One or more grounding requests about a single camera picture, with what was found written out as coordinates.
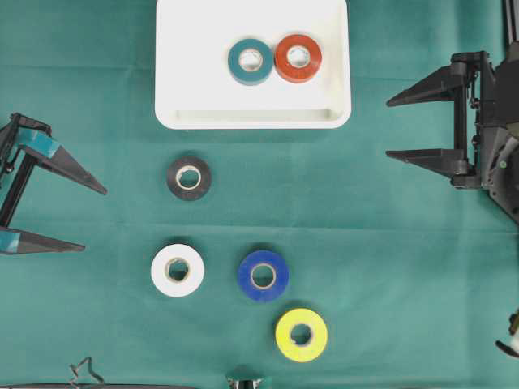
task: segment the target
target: metal clip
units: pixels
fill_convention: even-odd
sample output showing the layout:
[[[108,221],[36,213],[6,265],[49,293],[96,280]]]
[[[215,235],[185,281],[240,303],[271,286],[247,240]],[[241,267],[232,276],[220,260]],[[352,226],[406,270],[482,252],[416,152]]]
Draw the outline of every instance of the metal clip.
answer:
[[[90,374],[90,377],[94,378],[98,383],[92,384],[92,385],[81,385],[81,384],[77,383],[77,381],[79,379],[78,370],[85,363],[87,364],[87,369],[88,369],[88,373]],[[87,387],[88,389],[93,389],[93,388],[101,388],[101,387],[105,386],[105,380],[98,373],[96,373],[92,368],[92,357],[86,357],[78,365],[70,365],[70,368],[72,370],[72,374],[74,375],[74,377],[71,378],[71,380],[69,381],[69,384],[74,389],[84,389],[85,387]]]

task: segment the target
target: plastic tray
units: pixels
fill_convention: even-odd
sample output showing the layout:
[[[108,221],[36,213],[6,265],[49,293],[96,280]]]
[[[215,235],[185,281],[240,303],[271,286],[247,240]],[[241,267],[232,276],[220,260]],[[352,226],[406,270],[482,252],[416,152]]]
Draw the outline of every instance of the plastic tray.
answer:
[[[171,129],[336,128],[351,113],[345,0],[158,0],[155,112]],[[254,87],[236,82],[230,48],[254,37],[272,49],[291,33],[320,45],[308,83],[272,71]]]

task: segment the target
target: table surface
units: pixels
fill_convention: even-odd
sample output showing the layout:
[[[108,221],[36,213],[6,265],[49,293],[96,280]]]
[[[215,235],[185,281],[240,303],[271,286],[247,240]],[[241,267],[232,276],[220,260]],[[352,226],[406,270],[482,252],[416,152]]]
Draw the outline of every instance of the table surface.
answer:
[[[452,53],[500,62],[500,2],[349,0],[349,11],[354,110],[341,129],[173,131],[153,112],[155,0],[0,2],[0,118],[48,122],[109,189],[33,173],[12,227],[87,249],[0,258],[2,383],[64,383],[90,355],[108,383],[223,389],[241,366],[285,388],[517,385],[517,361],[494,346],[517,307],[515,224],[485,193],[384,156],[451,147],[451,105],[384,102]],[[195,203],[165,184],[187,153],[212,170]],[[205,262],[182,299],[149,274],[170,242]],[[256,247],[290,266],[268,304],[236,281]],[[274,342],[295,306],[328,324],[312,363]]]

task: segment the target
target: blue tape roll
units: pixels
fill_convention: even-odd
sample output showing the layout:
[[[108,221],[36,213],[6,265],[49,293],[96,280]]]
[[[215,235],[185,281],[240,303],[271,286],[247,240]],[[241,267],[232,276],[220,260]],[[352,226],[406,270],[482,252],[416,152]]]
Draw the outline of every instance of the blue tape roll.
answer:
[[[246,50],[254,50],[263,59],[259,69],[246,71],[240,65],[240,55]],[[229,69],[234,79],[244,85],[257,85],[262,83],[270,75],[274,67],[274,54],[272,50],[262,41],[257,39],[244,39],[239,41],[229,51]]]
[[[267,265],[274,272],[274,280],[266,288],[253,282],[252,272],[260,265]],[[242,291],[254,301],[269,302],[277,299],[289,284],[289,268],[285,260],[276,253],[259,250],[249,254],[238,268],[238,283]]]

